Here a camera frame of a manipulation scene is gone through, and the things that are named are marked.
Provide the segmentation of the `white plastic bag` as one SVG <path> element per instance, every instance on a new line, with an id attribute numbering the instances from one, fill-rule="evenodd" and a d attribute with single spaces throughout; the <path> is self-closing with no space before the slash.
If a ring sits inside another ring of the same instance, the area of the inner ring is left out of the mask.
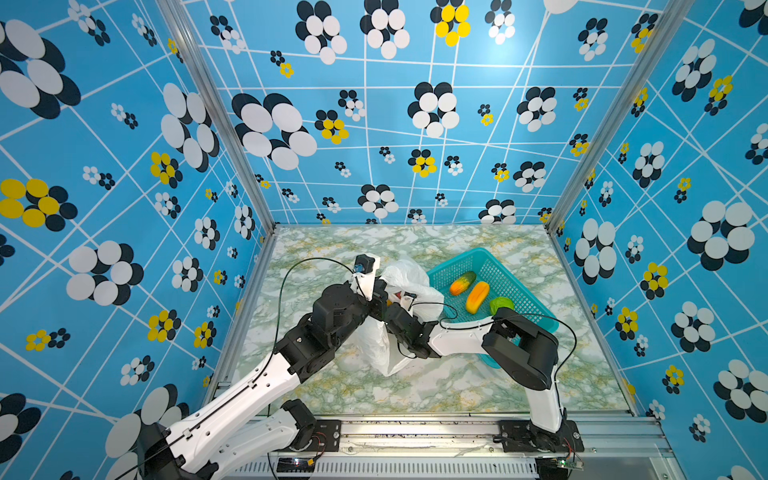
<path id="1" fill-rule="evenodd" d="M 365 360 L 389 377 L 416 359 L 435 358 L 429 333 L 442 315 L 444 295 L 426 270 L 405 256 L 376 277 L 373 314 L 352 334 Z"/>

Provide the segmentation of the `green orange papaya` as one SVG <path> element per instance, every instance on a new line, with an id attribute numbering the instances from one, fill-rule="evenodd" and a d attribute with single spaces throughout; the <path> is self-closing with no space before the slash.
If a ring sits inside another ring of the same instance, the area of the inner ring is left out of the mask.
<path id="1" fill-rule="evenodd" d="M 449 293 L 452 296 L 459 296 L 465 293 L 470 287 L 473 286 L 477 278 L 477 275 L 473 271 L 467 271 L 455 279 L 449 287 Z"/>

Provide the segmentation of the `teal plastic basket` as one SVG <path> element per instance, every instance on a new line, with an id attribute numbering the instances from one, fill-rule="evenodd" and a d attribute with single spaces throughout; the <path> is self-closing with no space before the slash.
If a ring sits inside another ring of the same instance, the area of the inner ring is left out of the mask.
<path id="1" fill-rule="evenodd" d="M 460 295 L 450 293 L 451 285 L 466 273 L 474 273 L 475 281 Z M 430 286 L 444 295 L 444 313 L 448 322 L 470 322 L 492 315 L 491 303 L 505 298 L 514 309 L 551 334 L 559 323 L 554 314 L 525 287 L 495 256 L 484 248 L 475 248 L 445 261 L 427 272 Z M 487 298 L 474 314 L 466 310 L 466 300 L 479 282 L 489 285 Z"/>

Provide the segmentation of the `orange yellow mango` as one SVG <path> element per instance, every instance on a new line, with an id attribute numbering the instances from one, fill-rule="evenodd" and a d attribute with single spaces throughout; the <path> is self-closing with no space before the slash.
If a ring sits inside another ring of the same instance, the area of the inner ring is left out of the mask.
<path id="1" fill-rule="evenodd" d="M 487 299 L 489 293 L 490 286 L 487 282 L 477 282 L 466 299 L 465 310 L 470 315 L 475 315 L 479 311 L 483 302 Z"/>

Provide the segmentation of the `green fruit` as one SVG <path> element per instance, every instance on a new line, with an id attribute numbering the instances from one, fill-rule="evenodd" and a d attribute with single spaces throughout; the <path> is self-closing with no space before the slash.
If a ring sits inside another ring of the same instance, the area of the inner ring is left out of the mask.
<path id="1" fill-rule="evenodd" d="M 514 310 L 515 303 L 513 300 L 507 297 L 496 297 L 490 301 L 489 308 L 490 308 L 490 314 L 492 316 L 495 316 L 500 309 L 506 308 L 506 309 Z"/>

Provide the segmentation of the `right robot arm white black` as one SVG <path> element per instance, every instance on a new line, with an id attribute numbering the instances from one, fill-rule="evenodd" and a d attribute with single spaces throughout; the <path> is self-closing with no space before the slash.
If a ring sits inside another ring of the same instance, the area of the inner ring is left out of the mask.
<path id="1" fill-rule="evenodd" d="M 516 310 L 501 307 L 490 317 L 458 324 L 421 323 L 401 306 L 392 305 L 382 322 L 417 358 L 490 356 L 526 389 L 533 427 L 551 434 L 561 429 L 564 413 L 555 389 L 559 342 Z"/>

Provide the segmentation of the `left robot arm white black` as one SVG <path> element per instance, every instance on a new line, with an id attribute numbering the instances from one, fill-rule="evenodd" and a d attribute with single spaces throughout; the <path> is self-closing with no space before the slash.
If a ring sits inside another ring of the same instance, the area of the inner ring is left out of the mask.
<path id="1" fill-rule="evenodd" d="M 140 433 L 134 473 L 143 479 L 223 479 L 270 451 L 308 441 L 315 418 L 299 400 L 260 422 L 253 419 L 331 363 L 367 318 L 383 315 L 387 301 L 382 279 L 367 295 L 349 283 L 325 288 L 248 377 L 187 418 Z"/>

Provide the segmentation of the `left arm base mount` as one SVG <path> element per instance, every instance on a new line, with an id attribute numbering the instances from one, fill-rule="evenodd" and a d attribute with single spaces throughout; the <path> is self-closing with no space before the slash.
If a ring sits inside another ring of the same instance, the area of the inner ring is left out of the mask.
<path id="1" fill-rule="evenodd" d="M 319 419 L 311 429 L 301 430 L 292 444 L 275 452 L 338 452 L 341 440 L 342 421 Z"/>

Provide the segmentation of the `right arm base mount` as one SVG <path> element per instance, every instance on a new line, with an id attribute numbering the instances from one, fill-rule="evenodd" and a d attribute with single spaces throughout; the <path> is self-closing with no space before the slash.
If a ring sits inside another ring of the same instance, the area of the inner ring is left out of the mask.
<path id="1" fill-rule="evenodd" d="M 498 426 L 500 431 L 493 441 L 500 444 L 504 452 L 566 454 L 584 451 L 583 438 L 571 420 L 564 420 L 555 433 L 524 420 L 502 420 Z"/>

